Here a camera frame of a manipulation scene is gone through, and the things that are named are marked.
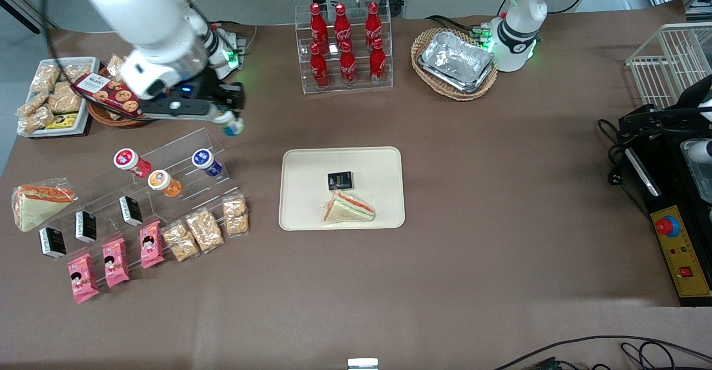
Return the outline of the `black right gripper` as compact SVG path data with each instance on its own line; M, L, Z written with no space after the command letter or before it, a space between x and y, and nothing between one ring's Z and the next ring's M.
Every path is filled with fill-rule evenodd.
M217 83L201 78L163 88L155 97L144 101L144 115L152 120L212 121L219 115ZM222 83L230 96L221 104L225 111L239 113L245 109L241 82Z

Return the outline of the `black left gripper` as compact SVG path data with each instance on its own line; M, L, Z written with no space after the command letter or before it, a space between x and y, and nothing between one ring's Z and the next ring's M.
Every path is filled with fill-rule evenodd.
M705 113L687 113L687 109L710 108L711 75L687 87L673 106L658 109L654 105L643 105L619 119L619 138L633 139L637 136L650 136L662 132L693 130L710 132L710 111Z

